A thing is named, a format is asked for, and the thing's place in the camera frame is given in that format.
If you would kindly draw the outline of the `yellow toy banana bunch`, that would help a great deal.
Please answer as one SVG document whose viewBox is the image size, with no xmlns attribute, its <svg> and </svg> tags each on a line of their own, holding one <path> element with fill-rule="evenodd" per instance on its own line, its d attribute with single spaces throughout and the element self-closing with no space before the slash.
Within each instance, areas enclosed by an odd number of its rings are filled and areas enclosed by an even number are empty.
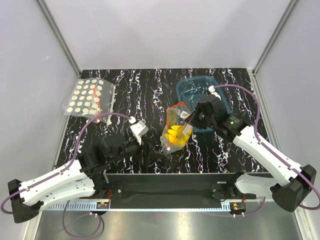
<svg viewBox="0 0 320 240">
<path fill-rule="evenodd" d="M 164 130 L 163 140 L 169 146 L 184 147 L 190 136 L 193 133 L 193 128 L 190 125 L 172 125 L 168 130 Z"/>
</svg>

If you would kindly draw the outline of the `clear zip bag orange zipper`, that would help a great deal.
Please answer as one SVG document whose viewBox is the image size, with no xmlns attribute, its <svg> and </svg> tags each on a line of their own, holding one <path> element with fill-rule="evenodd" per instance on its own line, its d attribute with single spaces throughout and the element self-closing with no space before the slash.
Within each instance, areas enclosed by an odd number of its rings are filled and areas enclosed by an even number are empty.
<svg viewBox="0 0 320 240">
<path fill-rule="evenodd" d="M 182 150 L 193 133 L 193 127 L 185 122 L 191 112 L 183 102 L 179 102 L 166 111 L 166 124 L 162 131 L 162 152 L 169 155 Z"/>
</svg>

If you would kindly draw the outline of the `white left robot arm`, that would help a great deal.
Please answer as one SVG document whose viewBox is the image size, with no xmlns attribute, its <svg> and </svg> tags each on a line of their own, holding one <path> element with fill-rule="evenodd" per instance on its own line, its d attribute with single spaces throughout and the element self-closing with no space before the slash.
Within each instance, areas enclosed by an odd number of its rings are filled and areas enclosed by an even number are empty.
<svg viewBox="0 0 320 240">
<path fill-rule="evenodd" d="M 110 194 L 107 169 L 112 163 L 133 158 L 148 167 L 163 157 L 150 140 L 107 140 L 81 153 L 55 170 L 29 181 L 8 182 L 13 220 L 27 222 L 41 211 L 73 199 L 102 199 Z"/>
</svg>

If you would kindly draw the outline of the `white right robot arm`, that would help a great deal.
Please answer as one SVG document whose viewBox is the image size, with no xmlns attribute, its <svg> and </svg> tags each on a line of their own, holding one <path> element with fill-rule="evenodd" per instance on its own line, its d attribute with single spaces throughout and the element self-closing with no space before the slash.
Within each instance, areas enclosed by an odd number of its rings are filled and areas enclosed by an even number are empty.
<svg viewBox="0 0 320 240">
<path fill-rule="evenodd" d="M 263 178 L 238 174 L 227 185 L 230 197 L 236 199 L 243 194 L 268 197 L 285 211 L 294 212 L 311 192 L 316 169 L 309 164 L 301 166 L 286 157 L 259 136 L 240 113 L 229 114 L 218 97 L 208 95 L 202 98 L 185 121 L 197 129 L 213 129 L 218 136 L 247 152 L 272 175 L 272 178 Z"/>
</svg>

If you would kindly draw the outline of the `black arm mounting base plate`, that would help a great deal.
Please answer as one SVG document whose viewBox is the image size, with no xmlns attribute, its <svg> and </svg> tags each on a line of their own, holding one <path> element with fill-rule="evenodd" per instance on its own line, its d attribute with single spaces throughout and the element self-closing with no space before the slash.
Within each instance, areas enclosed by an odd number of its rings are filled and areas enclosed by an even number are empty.
<svg viewBox="0 0 320 240">
<path fill-rule="evenodd" d="M 176 212 L 229 212 L 231 203 L 243 199 L 272 199 L 276 180 L 268 173 L 142 174 L 108 176 L 102 191 L 91 193 L 85 181 L 62 189 L 52 202 L 61 209 L 70 201 L 70 210 Z"/>
</svg>

